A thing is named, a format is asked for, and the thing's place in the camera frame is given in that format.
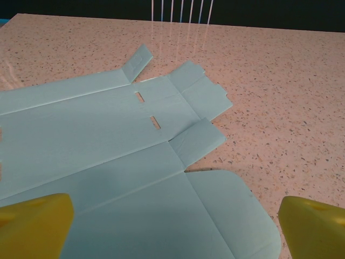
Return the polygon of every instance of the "terrazzo surface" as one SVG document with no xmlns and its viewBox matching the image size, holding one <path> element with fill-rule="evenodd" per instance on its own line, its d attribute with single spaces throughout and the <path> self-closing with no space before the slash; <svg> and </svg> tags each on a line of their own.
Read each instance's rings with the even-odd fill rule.
<svg viewBox="0 0 345 259">
<path fill-rule="evenodd" d="M 234 103 L 213 121 L 227 142 L 189 171 L 235 172 L 277 225 L 286 195 L 345 207 L 344 33 L 16 15 L 0 90 L 117 69 L 142 43 L 154 59 L 136 81 L 192 60 Z"/>
</svg>

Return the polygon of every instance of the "dark background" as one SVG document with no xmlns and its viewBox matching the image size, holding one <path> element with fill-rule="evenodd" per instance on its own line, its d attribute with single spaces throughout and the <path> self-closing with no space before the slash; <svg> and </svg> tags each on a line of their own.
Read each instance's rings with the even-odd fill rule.
<svg viewBox="0 0 345 259">
<path fill-rule="evenodd" d="M 202 23 L 211 0 L 204 0 Z M 198 22 L 201 0 L 194 0 L 192 22 Z M 183 22 L 189 21 L 191 0 L 184 1 Z M 155 0 L 154 20 L 161 19 Z M 164 21 L 170 21 L 171 0 L 164 1 Z M 181 0 L 174 1 L 174 22 Z M 17 13 L 151 20 L 151 0 L 9 0 L 0 4 L 0 18 Z M 345 0 L 214 0 L 211 24 L 345 32 Z"/>
</svg>

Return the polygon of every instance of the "yellow object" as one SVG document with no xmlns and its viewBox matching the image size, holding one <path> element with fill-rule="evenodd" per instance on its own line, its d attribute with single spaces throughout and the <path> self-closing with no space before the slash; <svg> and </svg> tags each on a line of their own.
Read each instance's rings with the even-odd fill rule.
<svg viewBox="0 0 345 259">
<path fill-rule="evenodd" d="M 72 220 L 68 194 L 0 208 L 0 258 L 59 258 Z"/>
<path fill-rule="evenodd" d="M 287 196 L 278 217 L 293 259 L 345 258 L 345 209 Z"/>
</svg>

